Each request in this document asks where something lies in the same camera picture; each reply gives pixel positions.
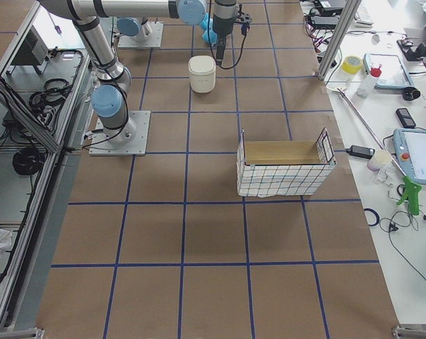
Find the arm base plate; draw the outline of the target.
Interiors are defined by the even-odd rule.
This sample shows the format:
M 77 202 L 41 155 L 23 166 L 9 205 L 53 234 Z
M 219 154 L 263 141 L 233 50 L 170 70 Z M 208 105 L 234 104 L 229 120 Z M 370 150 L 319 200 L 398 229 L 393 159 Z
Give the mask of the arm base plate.
M 105 129 L 93 135 L 91 156 L 144 156 L 148 143 L 150 111 L 129 111 L 129 119 L 123 130 Z
M 142 24 L 135 18 L 119 18 L 117 21 L 118 48 L 159 48 L 162 44 L 163 28 L 164 24 L 161 21 L 146 21 Z

